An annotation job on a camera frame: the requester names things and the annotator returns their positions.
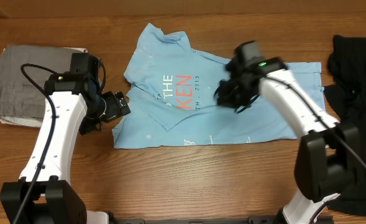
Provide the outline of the light blue printed t-shirt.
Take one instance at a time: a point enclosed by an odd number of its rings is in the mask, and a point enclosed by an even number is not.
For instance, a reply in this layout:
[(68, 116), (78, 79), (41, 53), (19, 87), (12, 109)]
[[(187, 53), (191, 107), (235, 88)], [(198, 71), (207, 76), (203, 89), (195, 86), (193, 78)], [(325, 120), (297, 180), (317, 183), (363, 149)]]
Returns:
[(245, 144), (294, 139), (280, 113), (259, 98), (241, 113), (218, 106), (227, 59), (195, 50), (185, 32), (142, 31), (124, 72), (130, 113), (113, 129), (117, 149)]

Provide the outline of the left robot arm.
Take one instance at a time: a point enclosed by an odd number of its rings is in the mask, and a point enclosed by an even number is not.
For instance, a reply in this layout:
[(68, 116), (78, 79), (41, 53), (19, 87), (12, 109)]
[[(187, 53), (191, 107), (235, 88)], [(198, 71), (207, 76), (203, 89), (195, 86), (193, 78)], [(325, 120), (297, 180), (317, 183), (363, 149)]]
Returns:
[(88, 53), (73, 53), (70, 69), (50, 71), (39, 91), (45, 113), (31, 157), (16, 182), (5, 182), (0, 201), (12, 224), (18, 223), (115, 223), (113, 213), (94, 212), (70, 184), (76, 138), (100, 131), (130, 113), (122, 92), (104, 92), (105, 66)]

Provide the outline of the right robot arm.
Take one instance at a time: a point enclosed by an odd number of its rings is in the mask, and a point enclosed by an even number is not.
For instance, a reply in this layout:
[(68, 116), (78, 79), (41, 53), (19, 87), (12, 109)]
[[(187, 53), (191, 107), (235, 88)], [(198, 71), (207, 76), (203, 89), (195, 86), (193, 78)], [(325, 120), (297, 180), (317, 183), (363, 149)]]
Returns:
[(332, 223), (321, 212), (357, 183), (359, 132), (320, 108), (279, 57), (266, 59), (254, 40), (240, 44), (226, 65), (230, 78), (214, 94), (217, 105), (241, 113), (258, 97), (283, 116), (299, 149), (294, 176), (298, 190), (276, 215), (252, 216), (249, 223)]

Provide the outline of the folded grey trousers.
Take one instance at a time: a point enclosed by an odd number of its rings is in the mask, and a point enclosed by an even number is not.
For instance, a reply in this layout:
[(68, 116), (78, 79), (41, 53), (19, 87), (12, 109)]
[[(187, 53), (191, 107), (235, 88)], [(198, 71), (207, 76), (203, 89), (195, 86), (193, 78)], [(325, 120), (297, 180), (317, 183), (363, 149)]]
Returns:
[(21, 65), (32, 63), (57, 73), (70, 69), (73, 53), (84, 48), (8, 45), (0, 56), (0, 122), (39, 128), (45, 111), (45, 97), (21, 72)]

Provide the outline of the black polo shirt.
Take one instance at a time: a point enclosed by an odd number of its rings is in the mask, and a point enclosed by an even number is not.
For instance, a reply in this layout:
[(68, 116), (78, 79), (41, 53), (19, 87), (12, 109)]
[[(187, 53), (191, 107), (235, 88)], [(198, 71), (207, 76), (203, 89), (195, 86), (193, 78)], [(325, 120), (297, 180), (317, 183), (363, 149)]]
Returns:
[[(342, 123), (358, 127), (358, 155), (366, 163), (366, 37), (335, 35), (333, 47), (327, 67), (335, 83), (325, 86), (324, 95)], [(343, 193), (329, 208), (366, 217), (366, 172), (360, 173), (357, 186)]]

